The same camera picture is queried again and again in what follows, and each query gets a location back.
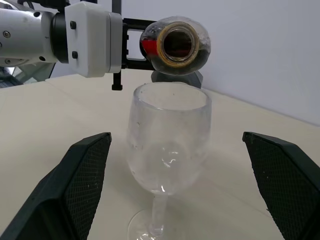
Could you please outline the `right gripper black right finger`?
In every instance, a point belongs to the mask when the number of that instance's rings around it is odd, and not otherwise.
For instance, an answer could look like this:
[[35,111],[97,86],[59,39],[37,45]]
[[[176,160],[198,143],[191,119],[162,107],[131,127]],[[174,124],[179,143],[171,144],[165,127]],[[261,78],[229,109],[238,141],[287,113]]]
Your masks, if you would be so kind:
[[296,144],[244,132],[258,190],[286,240],[320,238],[320,168]]

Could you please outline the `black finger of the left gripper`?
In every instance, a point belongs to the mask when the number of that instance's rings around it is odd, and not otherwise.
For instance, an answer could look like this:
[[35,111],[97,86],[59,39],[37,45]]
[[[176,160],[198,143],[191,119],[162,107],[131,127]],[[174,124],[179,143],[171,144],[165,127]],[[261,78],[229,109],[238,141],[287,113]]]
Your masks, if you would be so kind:
[[126,69],[133,69],[133,70],[146,70],[146,71],[154,71],[155,68],[153,67],[152,63],[143,58],[127,58],[125,60],[125,68]]
[[153,20],[124,18],[122,22],[127,26],[128,30],[144,31],[149,25],[155,23]]

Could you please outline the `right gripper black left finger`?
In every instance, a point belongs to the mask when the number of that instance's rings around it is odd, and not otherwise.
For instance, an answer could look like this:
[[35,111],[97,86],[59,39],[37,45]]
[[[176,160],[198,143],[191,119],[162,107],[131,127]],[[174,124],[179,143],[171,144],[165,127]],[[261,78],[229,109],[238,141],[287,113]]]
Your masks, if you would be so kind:
[[112,135],[74,143],[36,185],[2,240],[86,240],[101,199]]

